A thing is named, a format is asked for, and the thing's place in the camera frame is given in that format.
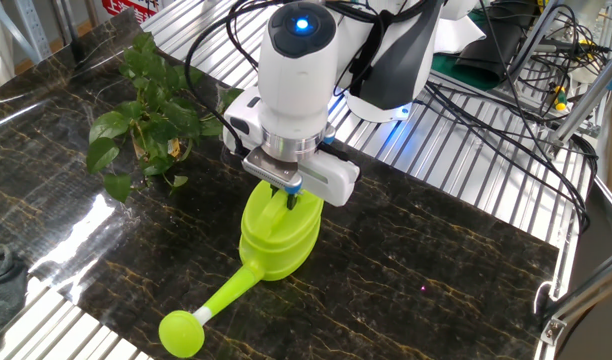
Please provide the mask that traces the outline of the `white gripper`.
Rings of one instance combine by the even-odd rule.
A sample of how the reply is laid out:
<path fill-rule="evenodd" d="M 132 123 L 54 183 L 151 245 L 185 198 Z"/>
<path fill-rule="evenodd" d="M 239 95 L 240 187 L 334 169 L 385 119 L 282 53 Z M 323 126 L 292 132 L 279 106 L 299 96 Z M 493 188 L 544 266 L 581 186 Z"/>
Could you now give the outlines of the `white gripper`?
<path fill-rule="evenodd" d="M 360 168 L 351 160 L 334 153 L 330 143 L 335 130 L 326 124 L 323 131 L 304 139 L 286 139 L 269 133 L 260 116 L 264 104 L 256 87 L 244 90 L 226 109 L 224 117 L 235 130 L 223 132 L 223 141 L 230 151 L 240 139 L 244 170 L 270 183 L 271 197 L 279 189 L 286 191 L 287 208 L 293 210 L 297 195 L 307 191 L 325 202 L 340 207 L 347 203 Z"/>

